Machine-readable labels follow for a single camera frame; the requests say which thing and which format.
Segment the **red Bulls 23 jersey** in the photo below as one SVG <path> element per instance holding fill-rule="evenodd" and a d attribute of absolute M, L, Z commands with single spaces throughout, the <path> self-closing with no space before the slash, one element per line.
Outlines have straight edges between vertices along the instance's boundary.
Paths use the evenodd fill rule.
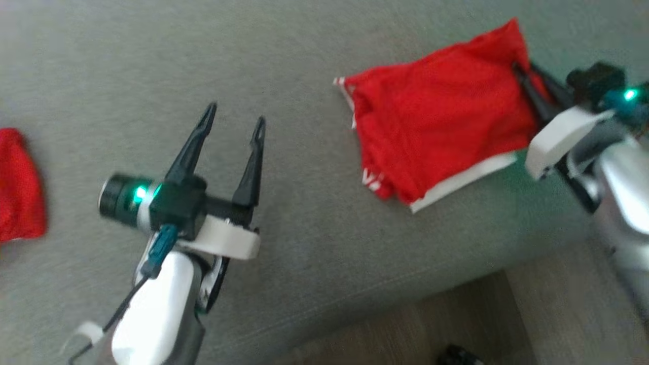
<path fill-rule="evenodd" d="M 412 62 L 336 77 L 363 185 L 416 213 L 514 164 L 538 131 L 514 65 L 530 69 L 516 18 Z"/>

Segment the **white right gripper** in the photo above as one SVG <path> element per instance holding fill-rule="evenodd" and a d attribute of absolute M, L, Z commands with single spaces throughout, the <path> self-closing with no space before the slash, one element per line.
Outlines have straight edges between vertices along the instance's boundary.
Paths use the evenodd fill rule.
<path fill-rule="evenodd" d="M 518 62 L 513 62 L 512 70 L 534 110 L 537 124 L 545 125 L 529 143 L 525 160 L 529 176 L 540 180 L 598 123 L 614 117 L 615 111 L 592 113 L 584 107 L 574 106 L 574 95 L 567 86 L 540 65 L 530 65 L 555 102 L 564 110 L 567 109 L 557 115 L 554 105 L 534 85 L 531 72 L 526 71 Z"/>

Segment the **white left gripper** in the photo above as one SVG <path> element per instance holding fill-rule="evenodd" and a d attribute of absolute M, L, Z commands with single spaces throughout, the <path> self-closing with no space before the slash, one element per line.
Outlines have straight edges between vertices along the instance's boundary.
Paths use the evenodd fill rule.
<path fill-rule="evenodd" d="M 201 120 L 166 173 L 165 181 L 183 185 L 193 178 L 217 108 L 215 101 L 206 107 Z M 250 156 L 232 202 L 209 197 L 206 201 L 207 216 L 195 240 L 179 240 L 178 245 L 242 261 L 257 258 L 261 238 L 250 228 L 250 224 L 260 199 L 265 138 L 266 118 L 259 117 L 249 143 Z"/>

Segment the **large grey sofa seat cushion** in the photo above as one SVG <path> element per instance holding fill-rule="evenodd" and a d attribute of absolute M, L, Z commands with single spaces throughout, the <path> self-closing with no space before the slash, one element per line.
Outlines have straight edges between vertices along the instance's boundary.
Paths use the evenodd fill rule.
<path fill-rule="evenodd" d="M 589 238 L 558 176 L 524 160 L 418 213 L 362 184 L 332 81 L 517 18 L 564 77 L 597 60 L 649 78 L 649 0 L 4 0 L 0 127 L 25 135 L 48 230 L 0 250 L 0 365 L 65 365 L 128 293 L 147 238 L 102 219 L 122 171 L 164 176 L 217 101 L 197 173 L 229 198 L 267 120 L 257 259 L 230 263 L 198 363 L 263 363 L 362 317 Z"/>

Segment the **red Bulls 23 shorts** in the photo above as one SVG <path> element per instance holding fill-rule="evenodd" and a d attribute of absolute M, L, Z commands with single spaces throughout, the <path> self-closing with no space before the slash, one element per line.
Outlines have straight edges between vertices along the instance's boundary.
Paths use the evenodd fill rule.
<path fill-rule="evenodd" d="M 0 128 L 0 244 L 46 230 L 43 187 L 26 139 L 16 128 Z"/>

